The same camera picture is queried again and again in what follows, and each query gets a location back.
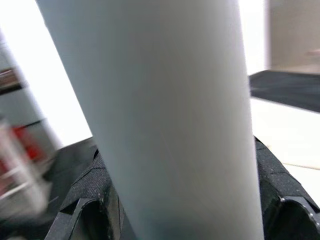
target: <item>white tube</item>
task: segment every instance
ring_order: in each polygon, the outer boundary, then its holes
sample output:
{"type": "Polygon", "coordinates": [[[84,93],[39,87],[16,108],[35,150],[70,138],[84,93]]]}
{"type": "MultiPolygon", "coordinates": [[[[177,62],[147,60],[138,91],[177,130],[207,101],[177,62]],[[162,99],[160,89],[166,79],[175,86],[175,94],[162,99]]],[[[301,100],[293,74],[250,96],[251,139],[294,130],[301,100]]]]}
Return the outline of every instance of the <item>white tube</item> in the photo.
{"type": "Polygon", "coordinates": [[[232,0],[38,0],[142,240],[262,240],[232,0]]]}

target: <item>white cylinder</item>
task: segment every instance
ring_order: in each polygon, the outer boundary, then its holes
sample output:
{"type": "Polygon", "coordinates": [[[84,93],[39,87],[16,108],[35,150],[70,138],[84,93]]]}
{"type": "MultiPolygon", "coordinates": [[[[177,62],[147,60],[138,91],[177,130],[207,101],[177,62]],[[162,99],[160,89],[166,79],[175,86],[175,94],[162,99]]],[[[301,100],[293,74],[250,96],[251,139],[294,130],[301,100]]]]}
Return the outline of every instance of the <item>white cylinder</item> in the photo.
{"type": "Polygon", "coordinates": [[[38,0],[142,240],[262,240],[238,2],[38,0]]]}

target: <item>white floor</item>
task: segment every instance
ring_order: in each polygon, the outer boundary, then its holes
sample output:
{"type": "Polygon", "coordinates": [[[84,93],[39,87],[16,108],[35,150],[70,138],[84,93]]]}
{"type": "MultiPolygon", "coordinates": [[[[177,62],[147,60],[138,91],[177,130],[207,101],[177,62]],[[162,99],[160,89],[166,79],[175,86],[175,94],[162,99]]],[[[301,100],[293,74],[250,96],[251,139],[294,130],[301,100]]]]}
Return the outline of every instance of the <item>white floor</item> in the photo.
{"type": "Polygon", "coordinates": [[[253,134],[320,206],[320,114],[258,98],[251,114],[253,134]]]}

